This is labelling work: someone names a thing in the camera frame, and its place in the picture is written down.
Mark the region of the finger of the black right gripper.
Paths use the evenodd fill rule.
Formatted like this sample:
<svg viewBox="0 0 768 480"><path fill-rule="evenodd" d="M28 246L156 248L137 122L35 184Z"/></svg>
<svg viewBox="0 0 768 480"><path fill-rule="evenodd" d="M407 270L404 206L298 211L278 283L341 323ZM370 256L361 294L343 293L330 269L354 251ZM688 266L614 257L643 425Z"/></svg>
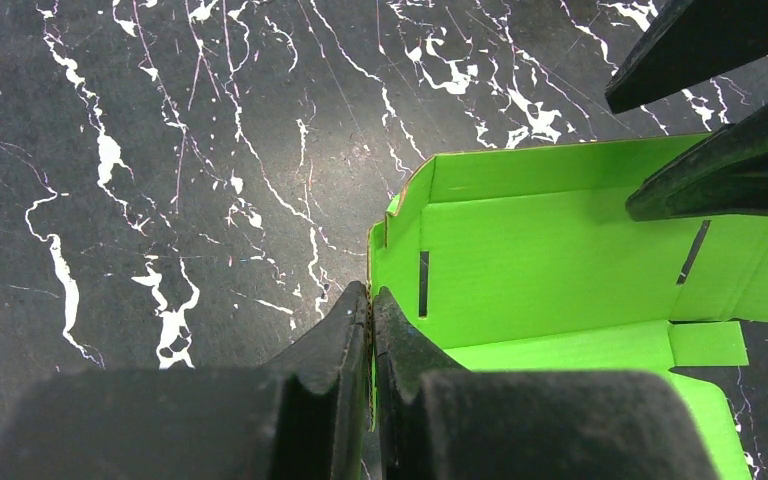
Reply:
<svg viewBox="0 0 768 480"><path fill-rule="evenodd" d="M647 178L625 204L634 221L768 216L768 104Z"/></svg>
<svg viewBox="0 0 768 480"><path fill-rule="evenodd" d="M768 1L668 1L606 85L613 113L768 55Z"/></svg>

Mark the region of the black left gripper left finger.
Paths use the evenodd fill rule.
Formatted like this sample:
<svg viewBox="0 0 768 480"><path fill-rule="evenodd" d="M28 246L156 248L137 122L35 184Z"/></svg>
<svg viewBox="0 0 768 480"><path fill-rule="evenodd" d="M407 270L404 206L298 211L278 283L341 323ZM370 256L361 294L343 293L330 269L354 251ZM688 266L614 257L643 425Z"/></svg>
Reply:
<svg viewBox="0 0 768 480"><path fill-rule="evenodd" d="M366 409L364 285L266 363L84 371L36 384L0 479L353 479Z"/></svg>

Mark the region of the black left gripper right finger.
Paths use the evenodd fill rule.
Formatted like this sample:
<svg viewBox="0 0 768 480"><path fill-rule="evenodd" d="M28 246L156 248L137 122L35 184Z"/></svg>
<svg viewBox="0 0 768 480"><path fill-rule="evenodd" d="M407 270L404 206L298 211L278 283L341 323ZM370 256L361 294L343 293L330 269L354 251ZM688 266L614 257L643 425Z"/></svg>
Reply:
<svg viewBox="0 0 768 480"><path fill-rule="evenodd" d="M714 479L688 407L634 370L472 371L372 303L388 479Z"/></svg>

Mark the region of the green paper box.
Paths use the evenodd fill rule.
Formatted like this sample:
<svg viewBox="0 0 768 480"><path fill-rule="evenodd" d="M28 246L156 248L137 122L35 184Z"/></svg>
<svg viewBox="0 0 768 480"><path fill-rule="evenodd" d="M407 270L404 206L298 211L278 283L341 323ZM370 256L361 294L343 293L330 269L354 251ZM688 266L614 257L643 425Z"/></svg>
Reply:
<svg viewBox="0 0 768 480"><path fill-rule="evenodd" d="M678 135L439 154L368 237L373 291L473 370L643 369L689 406L724 479L756 468L722 390L768 323L768 217L635 222L627 197L699 141Z"/></svg>

